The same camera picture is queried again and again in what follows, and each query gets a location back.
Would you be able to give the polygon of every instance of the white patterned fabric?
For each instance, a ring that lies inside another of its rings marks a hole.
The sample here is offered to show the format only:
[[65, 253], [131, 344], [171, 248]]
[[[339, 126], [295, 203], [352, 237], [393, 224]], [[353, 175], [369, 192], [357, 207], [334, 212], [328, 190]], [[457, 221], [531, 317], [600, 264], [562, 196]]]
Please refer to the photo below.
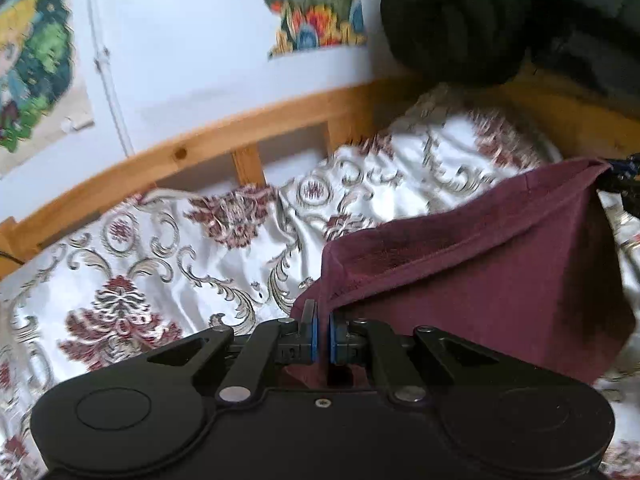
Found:
[[[373, 140], [280, 189], [153, 190], [119, 204], [0, 282], [0, 479], [43, 474], [29, 416], [54, 384], [220, 323], [250, 333], [289, 313], [319, 277], [328, 240], [454, 208], [555, 160], [529, 125], [439, 88]], [[625, 285], [640, 297], [632, 251], [623, 251]], [[638, 362], [616, 380], [632, 381]], [[634, 404], [623, 437], [638, 449], [634, 394], [606, 394]]]

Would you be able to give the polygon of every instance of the wooden headboard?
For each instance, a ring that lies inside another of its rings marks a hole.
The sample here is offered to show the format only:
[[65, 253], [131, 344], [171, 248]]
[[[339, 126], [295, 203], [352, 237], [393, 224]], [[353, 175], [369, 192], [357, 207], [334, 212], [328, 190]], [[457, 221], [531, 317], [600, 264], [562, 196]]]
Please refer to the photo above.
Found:
[[[380, 105], [408, 102], [428, 89], [412, 78], [304, 96], [253, 110], [175, 137], [103, 171], [20, 222], [0, 223], [0, 250], [27, 261], [61, 235], [157, 181], [231, 153], [240, 184], [263, 184], [257, 143], [322, 124], [328, 153], [376, 133]], [[542, 78], [518, 78], [482, 92], [492, 104], [520, 108], [565, 156], [626, 156], [640, 152], [640, 114], [616, 110], [594, 96], [558, 88]], [[0, 278], [18, 267], [0, 258]]]

